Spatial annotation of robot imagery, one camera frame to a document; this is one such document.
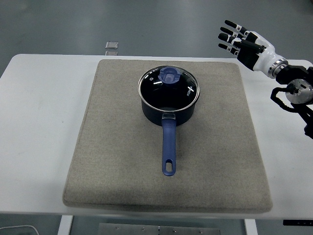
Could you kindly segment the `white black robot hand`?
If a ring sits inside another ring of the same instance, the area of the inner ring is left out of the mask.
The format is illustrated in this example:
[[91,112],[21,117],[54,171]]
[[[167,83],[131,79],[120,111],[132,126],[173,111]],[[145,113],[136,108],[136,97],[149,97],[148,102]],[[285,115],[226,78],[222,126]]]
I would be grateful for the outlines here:
[[287,65],[287,60],[275,52],[275,47],[255,31],[226,20],[232,29],[221,27],[218,38],[219,47],[235,55],[237,60],[252,71],[261,71],[268,77],[280,65]]

